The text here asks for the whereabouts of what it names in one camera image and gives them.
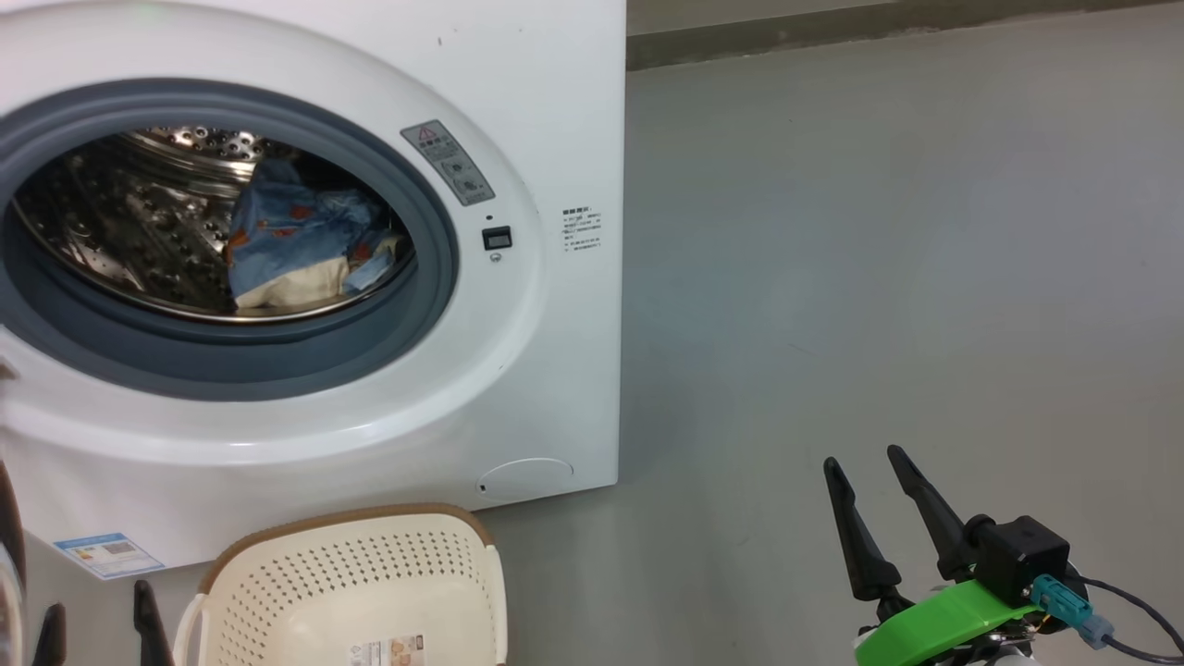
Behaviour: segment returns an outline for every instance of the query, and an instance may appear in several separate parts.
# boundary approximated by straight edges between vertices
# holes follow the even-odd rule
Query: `laundry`
[[[358,190],[317,192],[291,162],[259,162],[224,250],[238,308],[298,307],[363,292],[393,265],[399,243],[390,229],[372,229],[378,212]]]

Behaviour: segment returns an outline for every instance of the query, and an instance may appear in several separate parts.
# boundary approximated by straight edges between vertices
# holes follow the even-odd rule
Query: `white front-loading washing machine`
[[[616,481],[623,1],[0,11],[0,440],[33,534],[115,577]],[[244,212],[264,164],[365,201],[385,261],[350,237],[305,280],[311,209]],[[257,238],[281,287],[247,302]]]

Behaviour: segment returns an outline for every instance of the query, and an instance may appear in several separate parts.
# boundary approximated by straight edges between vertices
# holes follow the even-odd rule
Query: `black cable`
[[[1167,619],[1164,617],[1162,613],[1152,608],[1150,603],[1143,601],[1141,598],[1134,596],[1133,594],[1126,590],[1115,588],[1109,583],[1103,583],[1102,581],[1095,581],[1093,578],[1086,578],[1085,576],[1073,576],[1073,575],[1066,575],[1066,579],[1079,581],[1092,588],[1106,590],[1141,608],[1147,615],[1151,616],[1152,620],[1154,620],[1160,627],[1163,627],[1165,632],[1167,632],[1167,635],[1172,639],[1172,642],[1176,643],[1176,648],[1180,651],[1180,657],[1162,657],[1159,654],[1151,654],[1148,652],[1143,652],[1141,649],[1135,649],[1121,641],[1114,640],[1114,636],[1109,635],[1102,636],[1102,642],[1121,652],[1122,654],[1133,657],[1135,659],[1141,659],[1143,661],[1148,661],[1151,664],[1184,665],[1184,638],[1180,638],[1180,633],[1176,630],[1176,627],[1173,627],[1172,623],[1169,622]]]

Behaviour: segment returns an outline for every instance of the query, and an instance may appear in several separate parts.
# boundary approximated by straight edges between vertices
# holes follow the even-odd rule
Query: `laundry basket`
[[[187,666],[496,666],[506,661],[501,559],[469,512],[442,504],[337,513],[226,550],[189,603]]]

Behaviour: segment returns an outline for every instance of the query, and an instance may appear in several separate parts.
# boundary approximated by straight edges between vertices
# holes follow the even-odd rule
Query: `gray floor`
[[[851,664],[825,456],[903,591],[940,582],[890,443],[1184,622],[1182,36],[1165,6],[632,76],[622,481],[482,515],[511,662]],[[130,582],[32,558],[72,661],[133,662]],[[169,623],[199,576],[152,577]]]

